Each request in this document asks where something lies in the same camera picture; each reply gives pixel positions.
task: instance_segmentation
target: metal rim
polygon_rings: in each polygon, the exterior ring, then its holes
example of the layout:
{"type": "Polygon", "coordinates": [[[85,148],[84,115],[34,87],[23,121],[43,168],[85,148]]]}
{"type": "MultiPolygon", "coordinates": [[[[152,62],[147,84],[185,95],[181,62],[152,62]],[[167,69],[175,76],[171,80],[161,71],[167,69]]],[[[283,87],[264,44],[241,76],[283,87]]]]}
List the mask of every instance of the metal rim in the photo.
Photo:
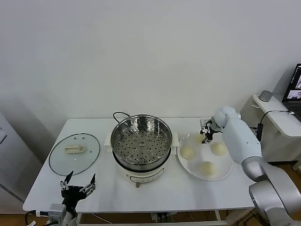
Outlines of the metal rim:
{"type": "MultiPolygon", "coordinates": [[[[114,134],[115,131],[118,129],[119,125],[123,124],[124,122],[126,122],[126,121],[128,121],[128,120],[135,119],[135,118],[140,118],[140,117],[150,117],[150,118],[154,118],[154,119],[158,120],[159,122],[161,122],[166,128],[168,128],[168,130],[169,130],[169,132],[170,132],[170,141],[169,141],[169,143],[170,143],[170,147],[171,147],[172,142],[173,142],[172,132],[171,132],[170,127],[169,127],[162,119],[160,119],[160,118],[158,118],[158,117],[156,117],[156,116],[153,116],[153,115],[149,115],[149,114],[137,114],[137,115],[133,115],[133,116],[131,116],[131,117],[127,117],[127,118],[125,118],[124,120],[122,120],[121,122],[119,122],[119,123],[115,126],[115,128],[113,129],[113,131],[112,131],[112,133],[111,133],[110,143],[111,143],[112,150],[113,150],[113,152],[115,153],[115,156],[114,156],[115,159],[118,159],[118,160],[120,160],[120,161],[124,161],[124,160],[116,153],[116,151],[114,150],[114,144],[113,144],[113,142],[112,142],[112,139],[113,139],[112,136],[113,136],[113,134],[114,134]]],[[[126,163],[129,164],[129,165],[137,165],[137,164],[134,163],[134,162],[126,162],[126,163]]],[[[146,163],[141,163],[141,164],[139,164],[139,165],[143,166],[143,165],[149,165],[149,164],[152,164],[152,163],[154,163],[154,162],[153,162],[153,161],[152,161],[152,162],[146,162],[146,163]]]]}
{"type": "Polygon", "coordinates": [[[167,154],[166,159],[165,159],[160,165],[158,165],[158,166],[156,166],[156,167],[154,167],[154,168],[152,168],[152,169],[145,169],[145,170],[137,170],[137,169],[134,170],[134,169],[128,168],[128,167],[125,166],[125,165],[122,165],[122,164],[117,160],[117,157],[116,157],[115,153],[114,153],[114,152],[112,152],[112,153],[113,153],[114,159],[116,160],[116,162],[118,163],[118,165],[121,166],[122,168],[124,168],[125,170],[128,170],[128,171],[130,171],[130,172],[134,172],[134,173],[148,173],[148,172],[151,172],[151,171],[154,171],[154,170],[160,168],[161,166],[163,166],[164,163],[166,163],[166,161],[168,160],[168,158],[169,158],[169,156],[170,156],[170,154],[171,154],[171,148],[169,149],[169,152],[168,152],[168,154],[167,154]]]}
{"type": "MultiPolygon", "coordinates": [[[[63,142],[65,139],[68,139],[68,138],[70,138],[70,137],[72,137],[72,136],[74,136],[74,135],[80,135],[80,134],[90,135],[90,136],[94,137],[93,135],[88,134],[88,133],[74,133],[74,134],[72,134],[72,135],[70,135],[70,136],[68,136],[68,137],[65,137],[63,140],[61,140],[60,142],[58,142],[58,143],[52,148],[52,150],[51,150],[51,152],[50,152],[50,154],[49,154],[49,158],[48,158],[48,165],[49,165],[49,167],[51,168],[51,170],[52,170],[55,174],[60,175],[60,176],[64,176],[64,177],[66,176],[66,175],[62,175],[62,174],[59,174],[59,173],[55,172],[55,171],[53,170],[53,168],[51,167],[51,165],[50,165],[50,156],[51,156],[53,150],[55,150],[55,148],[56,148],[61,142],[63,142]]],[[[99,144],[98,139],[97,139],[96,137],[94,137],[94,138],[96,139],[96,141],[97,141],[97,143],[98,143],[98,148],[99,148],[99,152],[98,152],[97,157],[95,158],[95,160],[91,163],[91,165],[90,165],[88,168],[86,168],[86,169],[82,170],[81,172],[78,172],[78,173],[76,173],[76,174],[74,174],[74,175],[77,175],[77,174],[79,174],[79,173],[82,173],[82,172],[86,171],[87,169],[89,169],[89,168],[94,164],[94,162],[96,161],[96,159],[98,159],[98,156],[99,156],[99,153],[100,153],[100,144],[99,144]]]]}

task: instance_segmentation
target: white wall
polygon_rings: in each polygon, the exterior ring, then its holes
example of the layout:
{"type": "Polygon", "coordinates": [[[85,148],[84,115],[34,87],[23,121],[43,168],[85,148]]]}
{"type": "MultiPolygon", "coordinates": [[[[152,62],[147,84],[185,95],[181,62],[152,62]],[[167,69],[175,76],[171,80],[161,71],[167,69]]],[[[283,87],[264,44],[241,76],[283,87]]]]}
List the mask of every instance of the white wall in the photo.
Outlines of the white wall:
{"type": "Polygon", "coordinates": [[[2,0],[0,111],[40,159],[65,120],[238,110],[301,58],[299,0],[2,0]]]}

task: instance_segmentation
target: white table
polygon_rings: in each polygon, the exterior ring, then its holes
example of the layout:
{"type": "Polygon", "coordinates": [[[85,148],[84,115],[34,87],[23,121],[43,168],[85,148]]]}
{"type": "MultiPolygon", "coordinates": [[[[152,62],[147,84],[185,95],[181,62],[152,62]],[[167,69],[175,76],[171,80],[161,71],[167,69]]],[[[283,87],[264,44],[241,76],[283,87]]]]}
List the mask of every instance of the white table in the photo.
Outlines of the white table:
{"type": "MultiPolygon", "coordinates": [[[[172,132],[199,132],[200,118],[163,118],[172,132]]],[[[173,212],[253,208],[248,187],[254,182],[236,163],[231,173],[218,181],[204,181],[190,175],[171,155],[166,171],[158,180],[136,188],[119,173],[111,153],[104,148],[108,133],[116,126],[113,119],[69,119],[54,145],[75,133],[95,136],[101,151],[95,163],[72,177],[69,184],[85,186],[96,173],[96,190],[76,207],[78,213],[173,212]]],[[[24,210],[47,211],[52,203],[61,203],[60,180],[45,161],[26,201],[24,210]]]]}
{"type": "MultiPolygon", "coordinates": [[[[264,113],[271,110],[287,111],[287,108],[281,102],[282,96],[281,94],[276,94],[272,96],[269,102],[264,102],[259,99],[258,94],[254,94],[253,100],[264,113]]],[[[301,137],[301,122],[295,116],[289,115],[289,113],[270,112],[267,114],[267,117],[285,137],[301,137]]]]}

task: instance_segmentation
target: floor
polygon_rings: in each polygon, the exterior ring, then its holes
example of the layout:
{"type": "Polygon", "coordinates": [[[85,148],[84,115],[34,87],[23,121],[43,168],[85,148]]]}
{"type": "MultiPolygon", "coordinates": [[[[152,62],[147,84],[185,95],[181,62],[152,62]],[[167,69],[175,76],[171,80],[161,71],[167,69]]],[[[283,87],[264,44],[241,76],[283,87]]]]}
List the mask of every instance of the floor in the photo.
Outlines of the floor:
{"type": "MultiPolygon", "coordinates": [[[[291,166],[285,165],[281,166],[287,174],[291,177],[293,182],[296,184],[298,189],[301,191],[301,177],[291,169],[291,166]]],[[[225,219],[227,214],[231,213],[231,210],[221,210],[220,216],[222,219],[225,219]]],[[[174,222],[192,222],[196,221],[204,221],[204,220],[216,220],[214,212],[210,211],[197,211],[197,212],[179,212],[174,214],[173,221],[174,222]]],[[[152,221],[151,215],[149,213],[127,213],[127,214],[97,214],[113,223],[154,223],[152,221]]],[[[295,219],[301,220],[301,211],[295,213],[293,216],[295,219]]],[[[35,216],[29,216],[29,222],[35,220],[37,222],[37,226],[42,226],[46,223],[46,218],[36,218],[35,216]]],[[[84,214],[82,218],[82,223],[106,223],[103,220],[100,220],[96,216],[92,214],[84,214]]],[[[9,215],[9,214],[0,214],[0,226],[24,226],[24,215],[9,215]]],[[[254,212],[254,216],[250,215],[247,219],[240,220],[239,222],[234,224],[235,226],[265,226],[269,225],[260,216],[254,212]]]]}

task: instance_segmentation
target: white cabinet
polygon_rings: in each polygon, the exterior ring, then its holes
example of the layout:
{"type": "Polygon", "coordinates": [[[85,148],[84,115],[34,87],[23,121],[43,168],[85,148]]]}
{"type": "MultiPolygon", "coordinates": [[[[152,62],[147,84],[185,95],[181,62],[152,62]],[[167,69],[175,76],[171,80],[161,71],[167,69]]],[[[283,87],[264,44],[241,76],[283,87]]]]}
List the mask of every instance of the white cabinet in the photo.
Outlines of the white cabinet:
{"type": "MultiPolygon", "coordinates": [[[[252,105],[257,106],[251,97],[240,111],[241,119],[248,126],[257,127],[264,113],[262,109],[252,105]]],[[[265,161],[301,160],[301,138],[287,138],[283,136],[267,116],[263,120],[261,147],[265,161]]]]}
{"type": "Polygon", "coordinates": [[[0,213],[22,213],[42,164],[0,114],[0,213]]]}

